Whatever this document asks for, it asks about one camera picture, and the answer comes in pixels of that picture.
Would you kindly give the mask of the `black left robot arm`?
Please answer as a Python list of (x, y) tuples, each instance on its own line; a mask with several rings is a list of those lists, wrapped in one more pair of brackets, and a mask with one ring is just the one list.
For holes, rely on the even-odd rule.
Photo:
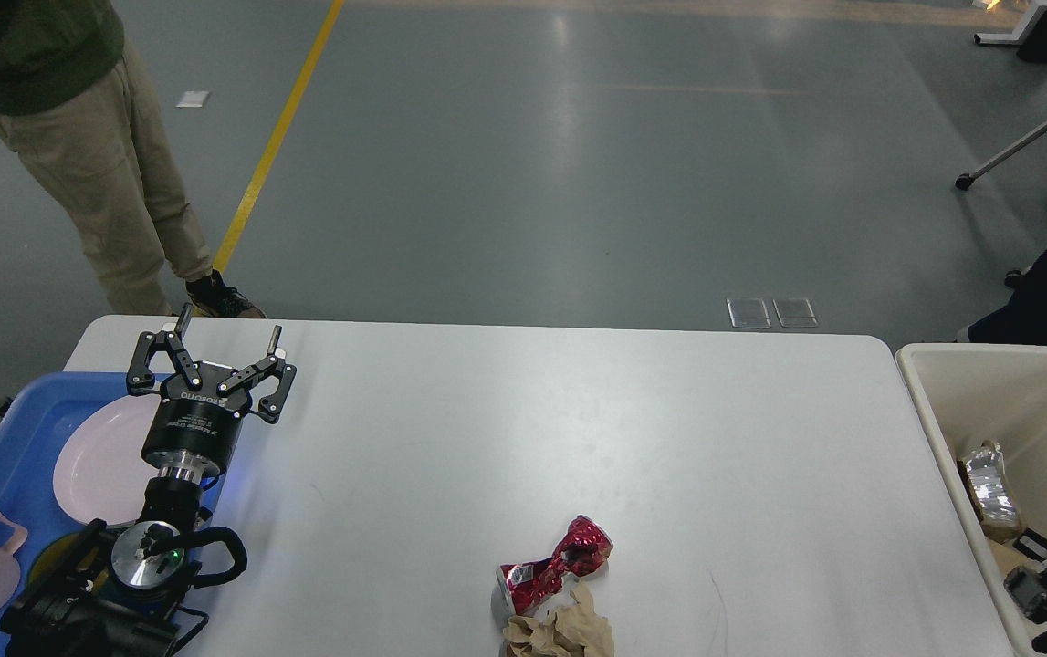
[[(193, 308), (132, 352), (128, 394), (156, 400), (141, 458), (156, 474), (138, 518), (89, 521), (0, 619), (8, 656), (175, 656), (209, 616), (185, 606), (197, 588), (233, 581), (248, 566), (240, 536), (210, 524), (207, 486), (231, 465), (246, 417), (277, 423), (297, 369), (271, 333), (263, 358), (243, 367), (196, 360), (183, 342)], [(194, 616), (182, 631), (176, 614)]]

